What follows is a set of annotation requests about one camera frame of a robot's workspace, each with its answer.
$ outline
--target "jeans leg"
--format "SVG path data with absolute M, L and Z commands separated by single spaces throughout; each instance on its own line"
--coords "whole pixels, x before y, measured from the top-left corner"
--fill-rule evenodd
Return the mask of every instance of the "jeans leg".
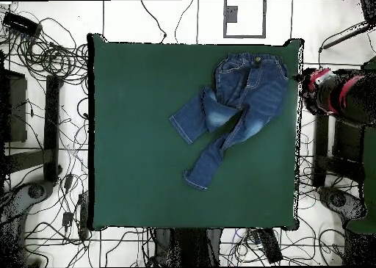
M 201 153 L 193 169 L 184 171 L 183 177 L 185 181 L 196 189 L 207 189 L 223 161 L 224 151 L 232 145 L 244 142 L 249 137 L 257 134 L 267 125 L 271 118 L 271 116 L 263 115 L 256 111 L 248 110 L 243 112 L 234 130 L 211 143 Z
M 217 102 L 216 95 L 204 87 L 191 101 L 170 117 L 176 131 L 191 145 L 204 132 L 224 125 L 238 109 Z

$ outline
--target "black border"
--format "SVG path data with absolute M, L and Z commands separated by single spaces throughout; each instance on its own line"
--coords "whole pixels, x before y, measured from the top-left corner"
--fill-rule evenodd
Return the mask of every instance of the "black border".
M 87 51 L 88 51 L 88 61 L 87 61 L 87 89 L 88 89 L 88 113 L 89 113 L 89 142 L 88 142 L 88 159 L 87 159 L 87 166 L 88 166 L 88 183 L 89 183 L 89 203 L 88 203 L 88 215 L 87 215 L 87 227 L 91 231 L 96 231 L 93 227 L 93 220 L 94 220 L 94 205 L 95 205 L 95 168 L 94 168 L 94 144 L 95 144 L 95 86 L 94 86 L 94 58 L 95 58 L 95 48 L 94 48 L 94 39 L 93 36 L 98 35 L 103 39 L 105 43 L 109 41 L 101 34 L 87 34 Z M 298 68 L 297 73 L 303 73 L 303 50 L 304 50 L 304 39 L 302 38 L 290 38 L 288 39 L 282 46 L 272 46 L 272 47 L 280 47 L 285 48 L 287 47 L 292 41 L 299 40 L 300 46 L 298 50 Z M 237 45 L 237 44 L 209 44 L 206 46 L 271 46 L 271 45 L 264 45 L 264 44 L 252 44 L 252 45 Z M 294 171 L 294 214 L 293 217 L 296 222 L 295 227 L 285 227 L 285 226 L 278 226 L 276 228 L 281 228 L 285 231 L 295 231 L 299 228 L 300 221 L 297 217 L 297 205 L 299 201 L 299 175 L 300 175 L 300 132 L 301 132 L 301 120 L 302 120 L 302 109 L 303 109 L 303 97 L 301 96 L 302 91 L 302 84 L 301 82 L 297 84 L 298 86 L 298 102 L 297 102 L 297 124 L 296 124 L 296 137 L 295 137 L 295 171 Z
M 95 140 L 95 102 L 94 102 L 94 57 L 95 57 L 95 48 L 94 48 L 94 39 L 93 34 L 87 34 L 87 92 L 88 92 L 88 133 L 89 133 L 89 142 L 88 142 L 88 151 L 87 151 L 87 167 L 88 167 L 88 210 L 87 210 L 87 227 L 94 231 L 93 220 L 94 220 L 94 203 L 95 203 L 95 168 L 94 168 L 94 140 Z

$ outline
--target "metal stand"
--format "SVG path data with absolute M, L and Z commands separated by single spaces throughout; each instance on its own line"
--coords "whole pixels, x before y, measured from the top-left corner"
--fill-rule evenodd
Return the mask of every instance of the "metal stand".
M 63 82 L 57 76 L 47 76 L 43 149 L 5 156 L 7 161 L 7 172 L 5 174 L 43 164 L 44 179 L 56 184 L 58 175 L 62 172 L 62 168 L 58 164 L 59 90 L 62 85 Z

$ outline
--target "black metal frame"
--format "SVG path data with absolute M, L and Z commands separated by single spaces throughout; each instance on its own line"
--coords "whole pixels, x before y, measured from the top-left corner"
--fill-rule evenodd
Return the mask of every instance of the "black metal frame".
M 328 127 L 329 116 L 316 115 L 314 121 L 314 149 L 313 149 L 313 175 L 312 186 L 325 185 L 326 172 L 331 171 L 356 181 L 358 184 L 364 181 L 364 168 L 362 164 L 362 147 L 364 126 L 351 122 L 345 122 L 336 118 L 335 143 L 332 157 L 328 157 Z M 358 141 L 353 139 L 351 148 L 343 148 L 345 140 L 359 136 Z
M 6 174 L 43 164 L 44 179 L 56 184 L 58 175 L 61 173 L 59 166 L 59 90 L 62 85 L 63 81 L 59 77 L 47 76 L 43 149 L 5 156 Z

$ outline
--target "white floor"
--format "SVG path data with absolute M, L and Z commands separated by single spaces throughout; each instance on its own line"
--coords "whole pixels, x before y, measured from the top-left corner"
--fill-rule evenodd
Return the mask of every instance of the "white floor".
M 167 33 L 164 43 L 176 42 L 174 37 L 176 25 L 182 12 L 188 7 L 190 2 L 191 0 L 144 1 L 145 6 L 155 15 L 159 20 L 160 26 Z M 163 37 L 155 20 L 143 9 L 140 1 L 105 1 L 104 22 L 102 1 L 19 2 L 18 6 L 17 4 L 11 6 L 12 10 L 15 8 L 17 8 L 16 12 L 21 12 L 21 15 L 30 17 L 31 19 L 35 19 L 36 17 L 40 21 L 44 18 L 53 18 L 59 21 L 70 31 L 77 46 L 86 43 L 87 33 L 102 33 L 103 30 L 104 36 L 108 41 L 158 43 Z M 305 41 L 305 67 L 318 66 L 317 51 L 325 38 L 363 20 L 359 0 L 267 0 L 266 39 L 237 40 L 223 38 L 223 0 L 199 1 L 198 36 L 196 35 L 197 11 L 198 1 L 194 0 L 191 7 L 181 19 L 178 31 L 176 32 L 178 42 L 193 44 L 196 43 L 197 38 L 198 43 L 202 44 L 255 43 L 277 46 L 282 45 L 292 35 L 292 37 L 303 38 Z M 69 33 L 54 21 L 44 21 L 43 31 L 63 46 L 74 48 Z M 369 36 L 371 41 L 375 41 L 376 43 L 376 34 L 370 33 Z M 376 54 L 369 44 L 367 34 L 362 34 L 323 51 L 320 62 L 323 66 L 332 69 L 339 67 L 359 68 L 360 65 L 371 59 L 374 55 Z M 16 63 L 20 62 L 17 55 L 12 55 L 11 58 L 10 69 L 26 74 L 28 81 L 27 98 L 42 109 L 34 107 L 34 113 L 43 116 L 43 108 L 45 106 L 43 87 L 45 87 L 45 83 L 41 82 L 41 85 L 39 85 L 29 75 L 26 68 L 17 65 Z M 61 177 L 68 171 L 69 160 L 72 160 L 73 164 L 75 157 L 77 157 L 73 173 L 82 175 L 81 180 L 83 180 L 82 183 L 78 181 L 78 186 L 70 194 L 68 204 L 71 210 L 74 209 L 82 187 L 85 190 L 87 189 L 87 179 L 84 176 L 87 173 L 87 169 L 80 163 L 80 161 L 84 162 L 84 164 L 87 162 L 87 146 L 83 145 L 80 150 L 76 151 L 79 145 L 77 143 L 73 144 L 77 129 L 86 124 L 76 111 L 77 103 L 84 97 L 85 94 L 81 85 L 72 84 L 65 84 L 60 95 L 60 104 L 62 105 L 60 116 L 62 120 L 71 118 L 71 122 L 60 126 L 62 134 L 59 163 L 64 169 Z M 26 108 L 27 112 L 30 113 L 29 104 L 26 105 Z M 81 104 L 80 112 L 87 112 L 87 101 Z M 309 142 L 312 141 L 313 123 L 310 123 L 312 120 L 313 117 L 305 111 L 303 113 L 302 125 L 309 124 L 303 127 L 302 132 L 305 135 L 302 135 L 302 142 L 308 142 L 308 144 L 302 144 L 301 156 L 311 154 L 312 143 Z M 39 140 L 43 142 L 44 119 L 27 115 L 27 122 L 35 130 Z M 84 143 L 84 129 L 79 132 L 77 140 L 80 143 Z M 27 151 L 30 148 L 38 149 L 39 146 L 34 134 L 28 128 L 27 141 L 25 143 L 12 143 L 10 149 L 8 149 L 9 153 L 17 153 Z M 303 176 L 303 173 L 309 173 L 307 172 L 309 171 L 308 168 L 303 171 L 303 168 L 307 166 L 306 163 L 302 164 L 300 174 L 303 183 L 309 183 L 308 177 Z M 11 175 L 12 186 L 16 185 L 27 172 L 29 170 L 24 170 L 21 173 L 13 173 Z M 40 178 L 42 178 L 41 169 L 28 174 L 24 181 Z M 334 179 L 335 177 L 327 177 L 329 183 Z M 349 184 L 348 180 L 342 181 L 339 185 L 344 186 L 346 184 Z M 302 185 L 300 190 L 301 192 L 307 192 L 312 190 L 312 188 Z M 314 198 L 318 198 L 316 192 L 311 192 L 309 196 L 300 196 L 298 211 L 300 227 L 297 231 L 285 232 L 281 231 L 280 228 L 275 229 L 284 256 L 281 265 L 325 264 L 319 251 L 319 243 L 313 237 L 318 238 L 320 233 L 326 229 L 342 231 L 339 216 L 324 208 Z M 86 242 L 86 245 L 89 245 L 89 251 L 85 251 L 82 245 L 63 245 L 62 237 L 51 227 L 43 224 L 43 222 L 47 222 L 60 233 L 64 233 L 64 229 L 61 226 L 63 212 L 64 210 L 59 203 L 59 193 L 56 187 L 53 195 L 48 200 L 33 207 L 26 223 L 26 231 L 34 230 L 34 233 L 27 240 L 29 244 L 28 249 L 33 251 L 38 247 L 36 252 L 48 257 L 48 267 L 66 267 L 75 258 L 77 251 L 81 251 L 78 257 L 83 256 L 75 263 L 75 267 L 90 267 L 90 264 L 92 267 L 104 267 L 106 265 L 106 253 L 118 244 L 119 246 L 107 256 L 108 267 L 134 266 L 137 259 L 138 264 L 143 266 L 142 252 L 140 250 L 141 242 L 138 241 L 141 238 L 146 239 L 146 234 L 140 236 L 135 233 L 128 233 L 124 236 L 123 241 L 129 242 L 119 242 L 118 240 L 122 238 L 125 232 L 136 232 L 136 228 L 107 228 L 102 232 L 93 232 L 92 241 L 90 243 Z M 248 263 L 248 261 L 257 259 L 256 255 L 252 252 L 249 252 L 246 256 L 242 256 L 240 262 L 237 262 L 234 258 L 231 263 L 228 263 L 226 259 L 228 256 L 225 255 L 230 253 L 233 241 L 239 242 L 242 240 L 242 232 L 244 231 L 239 230 L 238 234 L 240 237 L 236 236 L 234 238 L 235 229 L 229 228 L 224 230 L 223 243 L 221 244 L 221 253 L 224 255 L 221 256 L 221 264 L 223 266 L 227 266 L 228 264 L 231 266 L 232 264 L 241 266 L 261 265 L 261 261 Z M 70 238 L 77 238 L 77 231 L 74 226 Z M 333 244 L 338 245 L 339 249 L 343 249 L 344 240 L 334 231 L 324 232 L 321 240 L 331 249 L 333 249 Z M 239 249 L 241 254 L 245 253 L 245 247 L 243 248 Z M 333 251 L 330 251 L 326 247 L 323 250 L 323 256 L 330 265 L 341 264 L 341 259 Z M 150 251 L 151 255 L 153 255 L 152 245 Z M 265 260 L 262 262 L 267 266 L 269 265 Z

